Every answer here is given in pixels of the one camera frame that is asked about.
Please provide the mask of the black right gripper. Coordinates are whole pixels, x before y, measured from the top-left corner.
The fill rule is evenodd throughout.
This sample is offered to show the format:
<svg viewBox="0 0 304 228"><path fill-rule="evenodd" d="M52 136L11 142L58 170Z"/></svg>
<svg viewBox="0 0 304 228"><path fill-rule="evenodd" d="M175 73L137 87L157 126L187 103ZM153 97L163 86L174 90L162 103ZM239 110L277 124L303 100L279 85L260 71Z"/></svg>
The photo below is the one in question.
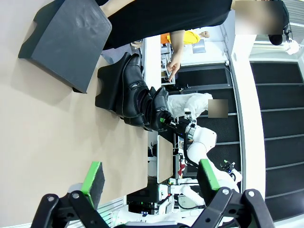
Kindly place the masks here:
<svg viewBox="0 0 304 228"><path fill-rule="evenodd" d="M184 137L186 128L190 124L190 120L186 118L179 118L177 121L172 117L160 118L160 123L167 125L179 136Z"/></svg>

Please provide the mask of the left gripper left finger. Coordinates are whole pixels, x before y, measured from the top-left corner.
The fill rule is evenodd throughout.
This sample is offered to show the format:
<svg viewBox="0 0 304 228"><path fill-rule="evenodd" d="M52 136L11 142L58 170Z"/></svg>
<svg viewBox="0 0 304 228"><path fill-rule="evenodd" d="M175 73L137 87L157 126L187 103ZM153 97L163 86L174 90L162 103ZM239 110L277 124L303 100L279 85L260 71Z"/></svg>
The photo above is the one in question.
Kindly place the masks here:
<svg viewBox="0 0 304 228"><path fill-rule="evenodd" d="M102 162L94 161L79 190L59 197L46 194L41 198L32 228L67 228L79 220L85 228L105 228L106 222L97 211L105 184Z"/></svg>

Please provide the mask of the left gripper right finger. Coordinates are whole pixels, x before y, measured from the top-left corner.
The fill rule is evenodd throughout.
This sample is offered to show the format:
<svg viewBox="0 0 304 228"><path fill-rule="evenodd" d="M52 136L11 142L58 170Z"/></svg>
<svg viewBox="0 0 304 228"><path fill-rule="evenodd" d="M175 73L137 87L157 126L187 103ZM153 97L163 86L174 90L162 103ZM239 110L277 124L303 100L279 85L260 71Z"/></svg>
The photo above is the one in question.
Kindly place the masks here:
<svg viewBox="0 0 304 228"><path fill-rule="evenodd" d="M220 187L211 165L206 159L200 160L197 167L197 180L206 207L192 225L193 228L219 228L224 217L230 217L233 220L223 225L223 228L231 225L238 228L275 227L258 190L248 189L241 194L228 187Z"/></svg>

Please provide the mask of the person's left hand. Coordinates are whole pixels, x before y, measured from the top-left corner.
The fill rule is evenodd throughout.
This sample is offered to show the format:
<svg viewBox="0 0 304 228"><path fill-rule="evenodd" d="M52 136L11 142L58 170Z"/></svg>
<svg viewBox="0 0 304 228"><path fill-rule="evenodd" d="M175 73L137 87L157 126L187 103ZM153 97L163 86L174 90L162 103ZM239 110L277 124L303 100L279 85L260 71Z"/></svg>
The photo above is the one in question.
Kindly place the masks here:
<svg viewBox="0 0 304 228"><path fill-rule="evenodd" d="M167 64L167 70L170 72L169 82L175 77L175 74L178 72L181 66L180 57L172 57L171 61Z"/></svg>

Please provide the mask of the person's right hand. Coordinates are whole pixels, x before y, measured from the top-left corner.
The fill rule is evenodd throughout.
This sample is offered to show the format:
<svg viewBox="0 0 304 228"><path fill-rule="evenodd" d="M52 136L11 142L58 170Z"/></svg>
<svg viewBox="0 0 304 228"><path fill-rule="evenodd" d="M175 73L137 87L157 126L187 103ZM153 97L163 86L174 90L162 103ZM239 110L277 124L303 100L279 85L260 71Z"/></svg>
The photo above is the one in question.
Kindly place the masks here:
<svg viewBox="0 0 304 228"><path fill-rule="evenodd" d="M102 3L102 5L99 7L107 17L113 14L114 7L112 6L112 0L108 0L106 3Z"/></svg>

